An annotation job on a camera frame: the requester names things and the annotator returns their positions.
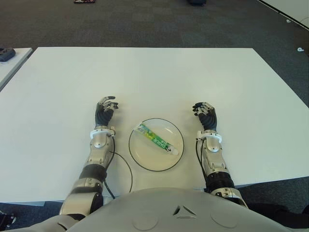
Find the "white table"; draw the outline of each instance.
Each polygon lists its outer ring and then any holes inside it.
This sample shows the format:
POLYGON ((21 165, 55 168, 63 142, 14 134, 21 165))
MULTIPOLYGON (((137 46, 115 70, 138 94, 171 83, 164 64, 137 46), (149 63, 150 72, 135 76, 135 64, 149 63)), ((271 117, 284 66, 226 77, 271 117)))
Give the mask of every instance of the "white table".
MULTIPOLYGON (((195 155, 202 126, 191 110, 200 101, 216 108, 236 185, 309 175, 309 109, 253 49, 38 48, 0 92, 0 202, 65 199, 89 154, 96 103, 109 95, 119 102, 110 126, 133 190, 204 186, 195 155), (128 150, 132 128, 152 117, 184 138, 182 159, 160 173, 128 150)), ((128 191, 118 157, 107 182, 116 195, 128 191)))
POLYGON ((23 65, 32 51, 31 48, 15 48, 14 50, 16 54, 13 58, 7 62, 0 62, 0 91, 23 65))

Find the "black cable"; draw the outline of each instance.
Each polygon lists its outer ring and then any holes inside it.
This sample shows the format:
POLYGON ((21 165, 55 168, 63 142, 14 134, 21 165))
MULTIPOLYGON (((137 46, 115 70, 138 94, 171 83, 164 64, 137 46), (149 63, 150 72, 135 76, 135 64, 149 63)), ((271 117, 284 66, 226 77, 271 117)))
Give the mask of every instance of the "black cable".
POLYGON ((106 180, 104 180, 104 185, 105 185, 107 191, 109 192, 109 194, 111 195, 111 197, 112 197, 113 199, 115 199, 114 194, 112 193, 112 191, 110 190, 110 188, 109 188, 108 185, 106 184, 106 180))
POLYGON ((115 145, 115 139, 114 139, 114 137, 112 137, 112 145, 113 145, 112 158, 111 158, 110 162, 107 164, 106 170, 107 170, 108 167, 110 166, 112 160, 114 159, 114 155, 115 155, 116 145, 115 145))
POLYGON ((203 158, 202 158, 203 145, 204 145, 204 139, 203 139, 202 146, 201 146, 201 163, 202 163, 202 164, 203 164, 203 158))
POLYGON ((197 154, 197 159, 198 159, 198 162, 199 162, 199 165, 201 166, 201 169, 202 169, 202 173, 203 173, 203 176, 204 176, 204 179, 205 179, 205 182, 207 181, 207 176, 206 176, 206 172, 203 168, 203 164, 201 162, 201 160, 199 159, 199 156, 198 156, 198 151, 197 151, 197 142, 195 144, 195 151, 196 151, 196 154, 197 154))
MULTIPOLYGON (((119 155, 119 156, 124 160, 124 162, 127 164, 128 168, 129 168, 129 170, 130 170, 130 174, 131 174, 131 186, 130 186, 130 190, 129 190, 129 193, 130 193, 130 192, 132 191, 132 187, 133 187, 133 173, 132 173, 131 167, 130 167, 130 165, 128 164, 128 162, 126 161, 126 159, 125 159, 122 155, 120 155, 120 154, 118 154, 118 153, 115 152, 116 146, 115 146, 115 140, 114 140, 113 137, 112 137, 112 142, 113 142, 113 147, 114 147, 114 148, 113 148, 113 151, 110 151, 110 152, 112 153, 112 158, 111 158, 110 162, 108 163, 106 169, 107 169, 107 168, 109 167, 109 165, 111 164, 111 162, 112 162, 112 160, 113 160, 113 158, 114 158, 114 155, 115 155, 115 154, 116 154, 116 155, 119 155)), ((106 180, 104 180, 104 185, 105 185, 107 191, 109 192, 109 194, 111 195, 111 197, 112 197, 113 199, 115 199, 115 196, 113 195, 112 191, 111 191, 110 188, 108 187, 108 185, 107 185, 107 183, 106 183, 106 180)))

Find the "dark floor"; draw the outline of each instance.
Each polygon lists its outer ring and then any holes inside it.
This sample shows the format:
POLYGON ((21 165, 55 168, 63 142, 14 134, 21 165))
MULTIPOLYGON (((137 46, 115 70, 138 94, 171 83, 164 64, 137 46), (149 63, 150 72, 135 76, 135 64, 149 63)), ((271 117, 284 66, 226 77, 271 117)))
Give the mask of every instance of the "dark floor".
MULTIPOLYGON (((252 47, 309 105, 309 32, 257 0, 208 0, 203 7, 186 0, 3 0, 0 8, 0 46, 252 47)), ((248 203, 283 204, 300 213, 309 204, 309 177, 241 193, 248 203)), ((0 203, 18 216, 12 228, 56 215, 60 206, 0 203)))

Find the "green toothpaste tube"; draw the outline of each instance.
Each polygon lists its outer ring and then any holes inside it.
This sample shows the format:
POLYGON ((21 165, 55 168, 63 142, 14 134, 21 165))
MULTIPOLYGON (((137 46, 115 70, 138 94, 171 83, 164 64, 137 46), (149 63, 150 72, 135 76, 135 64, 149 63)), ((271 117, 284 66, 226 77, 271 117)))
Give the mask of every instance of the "green toothpaste tube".
POLYGON ((163 140, 161 137, 159 137, 158 135, 153 133, 143 123, 139 124, 134 130, 143 134, 145 137, 150 139, 152 142, 154 142, 160 148, 166 150, 168 153, 173 154, 173 155, 178 155, 178 153, 179 153, 178 150, 176 148, 174 148, 174 146, 172 144, 169 144, 168 142, 163 140))

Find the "metal joint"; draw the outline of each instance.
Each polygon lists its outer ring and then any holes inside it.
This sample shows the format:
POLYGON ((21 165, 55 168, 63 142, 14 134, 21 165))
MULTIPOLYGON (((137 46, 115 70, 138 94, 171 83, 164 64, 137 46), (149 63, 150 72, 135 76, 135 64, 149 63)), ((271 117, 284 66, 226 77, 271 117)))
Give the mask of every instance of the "metal joint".
POLYGON ((240 205, 247 207, 247 204, 243 200, 241 193, 235 188, 218 188, 211 192, 212 195, 220 196, 223 198, 237 198, 240 200, 240 205))

